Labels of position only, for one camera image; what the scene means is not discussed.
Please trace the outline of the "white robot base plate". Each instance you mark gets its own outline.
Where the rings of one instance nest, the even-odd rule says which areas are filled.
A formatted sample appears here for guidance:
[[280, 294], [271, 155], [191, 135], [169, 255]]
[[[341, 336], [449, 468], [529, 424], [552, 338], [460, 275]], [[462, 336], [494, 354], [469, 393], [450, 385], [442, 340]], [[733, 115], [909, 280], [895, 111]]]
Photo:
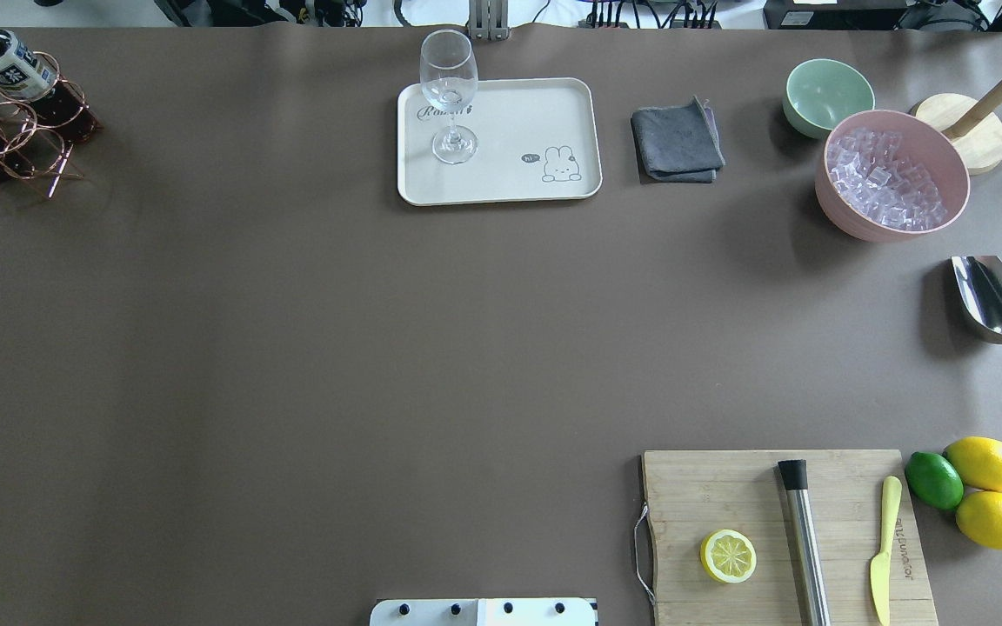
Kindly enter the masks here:
[[370, 625], [598, 625], [596, 601], [582, 597], [386, 599]]

